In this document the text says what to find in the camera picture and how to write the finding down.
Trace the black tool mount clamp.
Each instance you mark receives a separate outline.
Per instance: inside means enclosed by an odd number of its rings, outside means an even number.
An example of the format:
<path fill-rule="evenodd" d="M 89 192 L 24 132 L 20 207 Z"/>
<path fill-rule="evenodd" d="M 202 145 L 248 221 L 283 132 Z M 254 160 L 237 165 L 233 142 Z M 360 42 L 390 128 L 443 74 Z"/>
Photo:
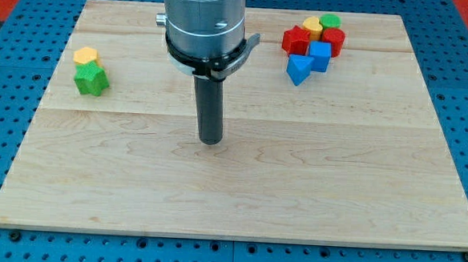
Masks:
<path fill-rule="evenodd" d="M 224 56 L 216 58 L 192 57 L 178 50 L 172 40 L 165 35 L 170 62 L 177 70 L 189 76 L 223 82 L 238 71 L 248 60 L 252 50 L 260 44 L 260 34 L 254 34 Z"/>

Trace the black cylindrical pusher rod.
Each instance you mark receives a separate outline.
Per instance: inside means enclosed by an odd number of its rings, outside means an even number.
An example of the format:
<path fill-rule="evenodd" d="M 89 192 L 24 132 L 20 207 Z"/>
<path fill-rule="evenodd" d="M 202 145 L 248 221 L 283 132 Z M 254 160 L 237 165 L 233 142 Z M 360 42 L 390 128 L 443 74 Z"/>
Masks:
<path fill-rule="evenodd" d="M 199 139 L 206 145 L 223 138 L 223 83 L 194 78 Z"/>

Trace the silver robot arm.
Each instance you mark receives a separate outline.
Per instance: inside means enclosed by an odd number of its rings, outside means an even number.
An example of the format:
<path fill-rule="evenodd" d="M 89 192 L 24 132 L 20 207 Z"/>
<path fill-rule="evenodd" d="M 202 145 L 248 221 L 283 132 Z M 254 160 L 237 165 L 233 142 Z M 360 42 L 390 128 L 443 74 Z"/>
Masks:
<path fill-rule="evenodd" d="M 223 138 L 224 80 L 248 60 L 260 35 L 245 38 L 246 0 L 163 0 L 156 24 L 165 28 L 170 61 L 194 79 L 199 139 Z"/>

